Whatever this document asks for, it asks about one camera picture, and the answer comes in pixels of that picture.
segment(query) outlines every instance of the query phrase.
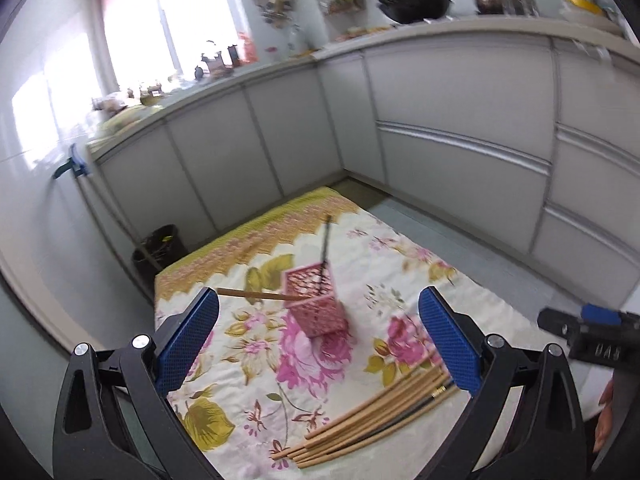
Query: black trash bin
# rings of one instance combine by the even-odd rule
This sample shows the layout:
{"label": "black trash bin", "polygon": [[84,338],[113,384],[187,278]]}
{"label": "black trash bin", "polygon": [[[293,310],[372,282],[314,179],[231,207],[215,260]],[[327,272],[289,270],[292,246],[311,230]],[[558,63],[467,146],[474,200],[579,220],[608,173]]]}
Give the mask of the black trash bin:
{"label": "black trash bin", "polygon": [[[178,236],[178,228],[173,224],[162,226],[153,231],[142,240],[142,245],[163,269],[189,254]],[[139,249],[133,251],[131,261],[143,283],[153,292],[154,280],[159,270],[144,257]]]}

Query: hand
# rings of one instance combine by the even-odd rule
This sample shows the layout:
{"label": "hand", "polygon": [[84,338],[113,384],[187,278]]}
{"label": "hand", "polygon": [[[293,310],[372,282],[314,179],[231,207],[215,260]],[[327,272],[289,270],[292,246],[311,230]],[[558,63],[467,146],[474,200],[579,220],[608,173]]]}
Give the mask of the hand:
{"label": "hand", "polygon": [[598,453],[607,441],[611,430],[613,428],[613,410],[611,409],[611,401],[613,400],[613,379],[609,381],[604,392],[600,396],[598,401],[599,405],[605,405],[604,409],[600,412],[598,418],[598,425],[596,426],[596,441],[593,446],[593,452]]}

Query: pink basket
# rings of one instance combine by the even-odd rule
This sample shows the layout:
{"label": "pink basket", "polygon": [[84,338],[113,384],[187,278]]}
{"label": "pink basket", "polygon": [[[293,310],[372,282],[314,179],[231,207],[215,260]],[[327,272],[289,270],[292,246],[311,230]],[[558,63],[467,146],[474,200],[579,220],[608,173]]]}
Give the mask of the pink basket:
{"label": "pink basket", "polygon": [[317,263],[283,272],[285,294],[314,295],[306,300],[285,301],[284,303],[284,307],[293,314],[307,337],[316,337],[347,329],[344,309],[335,297],[334,279],[328,264],[322,274],[322,296],[317,296],[320,267],[321,264]]}

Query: floor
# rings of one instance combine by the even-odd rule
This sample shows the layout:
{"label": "floor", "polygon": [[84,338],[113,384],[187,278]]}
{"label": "floor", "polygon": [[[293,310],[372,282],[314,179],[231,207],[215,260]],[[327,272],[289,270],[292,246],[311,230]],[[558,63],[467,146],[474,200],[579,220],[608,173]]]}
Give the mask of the floor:
{"label": "floor", "polygon": [[582,303],[577,298],[462,231],[350,178],[332,188],[436,253],[528,319],[535,321],[545,306],[579,314]]}

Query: silver screw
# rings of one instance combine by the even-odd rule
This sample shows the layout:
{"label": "silver screw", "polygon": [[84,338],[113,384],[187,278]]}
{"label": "silver screw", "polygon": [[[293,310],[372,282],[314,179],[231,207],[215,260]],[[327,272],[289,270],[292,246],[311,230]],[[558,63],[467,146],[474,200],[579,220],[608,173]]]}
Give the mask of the silver screw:
{"label": "silver screw", "polygon": [[504,346],[504,339],[497,334],[491,334],[486,339],[486,342],[491,348],[502,348]]}
{"label": "silver screw", "polygon": [[564,352],[562,352],[562,347],[560,345],[551,343],[551,345],[549,345],[549,353],[555,357],[560,357]]}
{"label": "silver screw", "polygon": [[74,348],[74,354],[84,355],[89,351],[89,345],[87,343],[80,343]]}
{"label": "silver screw", "polygon": [[151,339],[149,339],[148,335],[141,334],[141,335],[135,336],[131,344],[133,345],[134,348],[144,348],[146,345],[149,344],[150,341]]}

